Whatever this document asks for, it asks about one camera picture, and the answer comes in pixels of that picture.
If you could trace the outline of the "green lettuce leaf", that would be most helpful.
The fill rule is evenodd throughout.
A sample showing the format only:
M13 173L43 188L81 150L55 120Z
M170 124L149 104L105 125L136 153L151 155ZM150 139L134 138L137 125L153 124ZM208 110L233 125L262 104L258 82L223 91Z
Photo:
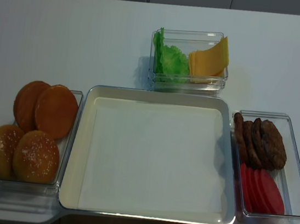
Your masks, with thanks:
M175 45L164 44L164 28L160 28L153 37L154 43L154 74L160 83L186 83L190 73L188 59Z

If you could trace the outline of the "clear plastic lettuce cheese container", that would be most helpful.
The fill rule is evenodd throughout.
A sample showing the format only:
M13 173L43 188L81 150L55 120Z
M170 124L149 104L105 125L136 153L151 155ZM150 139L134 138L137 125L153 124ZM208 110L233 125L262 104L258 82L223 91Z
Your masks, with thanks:
M217 95L222 89L224 89L226 81L228 79L228 67L224 69L223 75L220 77L202 77L207 82L202 83L193 83L191 81L190 74L186 78L186 83L160 83L156 81L156 76L154 74L154 64L155 64L155 48L153 43L154 34L158 31L152 33L152 42L151 42L151 53L149 61L149 74L148 74L148 84L149 86L156 91L185 91L194 93L197 91L201 92L210 92L214 96ZM175 45L178 47L183 54L186 55L187 59L189 54L193 51L204 51L211 49L216 45L221 39L225 37L221 32L202 32L202 31L177 31L177 30L166 30L164 29L164 44L167 46Z

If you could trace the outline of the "yellow cheese slices stack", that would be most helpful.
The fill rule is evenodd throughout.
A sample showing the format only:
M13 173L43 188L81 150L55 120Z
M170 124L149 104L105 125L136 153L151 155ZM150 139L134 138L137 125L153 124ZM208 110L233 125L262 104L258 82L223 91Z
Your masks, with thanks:
M189 74L193 83L206 83L203 77L222 76L227 67L220 56L203 53L202 51L193 51L188 56Z

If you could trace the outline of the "upright yellow cheese slice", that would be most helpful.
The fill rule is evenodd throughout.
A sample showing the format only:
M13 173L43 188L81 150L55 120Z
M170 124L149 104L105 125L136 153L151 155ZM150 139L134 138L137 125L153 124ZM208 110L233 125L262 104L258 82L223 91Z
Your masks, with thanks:
M228 37L226 36L211 49L204 50L203 53L208 59L215 61L222 68L226 68L229 64L228 46Z

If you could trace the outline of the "large white metal tray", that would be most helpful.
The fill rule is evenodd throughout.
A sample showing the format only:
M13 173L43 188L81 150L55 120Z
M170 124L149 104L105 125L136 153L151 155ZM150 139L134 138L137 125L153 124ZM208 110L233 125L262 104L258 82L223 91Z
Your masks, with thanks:
M232 224L230 130L218 97L93 87L59 202L97 214Z

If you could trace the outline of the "white parchment paper sheet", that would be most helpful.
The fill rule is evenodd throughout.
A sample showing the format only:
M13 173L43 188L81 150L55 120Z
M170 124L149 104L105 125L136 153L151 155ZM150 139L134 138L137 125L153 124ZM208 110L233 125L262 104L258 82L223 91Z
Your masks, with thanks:
M98 98L78 206L227 224L227 128L209 108Z

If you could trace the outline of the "brown meat patty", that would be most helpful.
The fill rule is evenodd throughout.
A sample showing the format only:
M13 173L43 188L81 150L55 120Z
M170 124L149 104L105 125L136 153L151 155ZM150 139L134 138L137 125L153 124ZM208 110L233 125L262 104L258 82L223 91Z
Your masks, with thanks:
M267 158L276 170L282 169L287 161L287 156L280 132L274 123L269 120L262 121L260 130Z
M243 137L246 145L246 151L249 158L249 166L253 169L260 169L262 167L261 161L256 154L255 147L252 141L252 127L253 122L248 120L243 122Z
M268 167L268 159L263 148L262 138L260 134L261 123L262 121L259 117L253 122L252 141L255 147L256 154L260 160L261 166L262 168L266 169Z
M245 163L246 165L249 164L249 157L246 150L246 145L243 137L243 122L244 118L241 115L241 113L236 112L234 114L234 133L236 137L237 142L237 148L239 150L239 157L240 161L242 163Z

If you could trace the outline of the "bun half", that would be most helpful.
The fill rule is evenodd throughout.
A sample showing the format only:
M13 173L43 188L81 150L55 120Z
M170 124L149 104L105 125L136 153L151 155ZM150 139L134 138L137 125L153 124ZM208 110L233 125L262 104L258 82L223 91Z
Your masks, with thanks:
M34 119L39 131L54 139L62 139L71 130L78 112L74 94L63 85L53 85L43 91L35 105Z
M20 129L25 133L35 130L35 105L40 94L50 87L43 81L33 81L20 89L14 100L13 113Z

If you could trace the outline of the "leftmost red tomato slice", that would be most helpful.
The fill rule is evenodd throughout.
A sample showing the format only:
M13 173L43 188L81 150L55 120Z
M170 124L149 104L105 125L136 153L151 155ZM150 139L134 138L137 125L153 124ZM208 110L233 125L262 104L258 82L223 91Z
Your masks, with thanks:
M244 205L245 205L245 209L247 212L252 212L252 204L249 198L249 192L248 192L248 188L247 188L247 182L246 182L246 173L247 173L247 169L248 167L246 166L245 163L242 163L240 165L240 179L241 179L241 186L242 186L242 192L243 192L243 200L244 200Z

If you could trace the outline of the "right sesame top bun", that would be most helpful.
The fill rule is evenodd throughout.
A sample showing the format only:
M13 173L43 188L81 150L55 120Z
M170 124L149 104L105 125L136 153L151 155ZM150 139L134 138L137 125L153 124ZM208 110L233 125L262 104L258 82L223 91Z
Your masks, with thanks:
M51 136L39 130L29 131L14 151L12 168L20 181L50 184L59 169L59 157Z

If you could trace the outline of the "sesame bun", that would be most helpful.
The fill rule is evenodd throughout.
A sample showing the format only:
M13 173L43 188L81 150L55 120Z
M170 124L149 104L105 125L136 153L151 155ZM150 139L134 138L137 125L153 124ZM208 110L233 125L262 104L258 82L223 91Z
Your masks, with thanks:
M14 151L12 168L20 181L50 184L59 169L59 157L51 136L39 130L29 131Z
M15 179L12 168L13 155L23 136L23 130L15 125L0 126L0 180Z

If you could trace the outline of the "back bottom bun half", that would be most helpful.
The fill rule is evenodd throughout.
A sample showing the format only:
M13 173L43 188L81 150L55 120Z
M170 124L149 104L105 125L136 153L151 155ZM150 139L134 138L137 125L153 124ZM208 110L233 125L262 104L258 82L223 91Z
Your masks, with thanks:
M20 89L14 100L13 113L20 129L25 133L35 130L35 105L40 94L50 87L43 81L33 81Z

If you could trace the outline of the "front brown meat patty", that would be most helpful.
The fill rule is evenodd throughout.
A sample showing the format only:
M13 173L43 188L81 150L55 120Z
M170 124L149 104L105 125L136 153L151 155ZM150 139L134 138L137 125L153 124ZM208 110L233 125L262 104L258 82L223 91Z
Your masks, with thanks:
M287 161L287 156L280 132L274 123L269 120L262 121L260 130L267 158L276 170L282 169Z

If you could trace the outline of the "clear plastic patty tomato container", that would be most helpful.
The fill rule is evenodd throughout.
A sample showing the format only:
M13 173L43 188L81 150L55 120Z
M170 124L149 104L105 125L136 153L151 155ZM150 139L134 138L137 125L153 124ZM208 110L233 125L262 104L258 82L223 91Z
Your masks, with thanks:
M231 122L231 144L233 154L233 168L235 171L235 195L236 195L236 217L237 220L247 224L296 224L300 222L300 161L295 136L292 128L291 119L284 113L272 112L255 112L255 111L237 111L241 113L244 121L252 121L258 117L261 121L269 120L274 123L282 136L285 146L287 161L285 166L276 170L271 161L268 159L268 167L266 169L253 169L261 171L264 169L275 181L284 203L285 214L257 214L247 212L243 200L242 184L240 179L240 165L242 162L239 157L236 137L234 133L234 114Z

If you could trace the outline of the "left sesame top bun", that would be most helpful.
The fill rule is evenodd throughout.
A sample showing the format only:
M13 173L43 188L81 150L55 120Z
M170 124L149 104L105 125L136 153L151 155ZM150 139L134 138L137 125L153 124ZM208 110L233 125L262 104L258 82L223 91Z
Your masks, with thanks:
M0 126L0 180L15 179L12 168L13 155L23 136L23 130L15 125Z

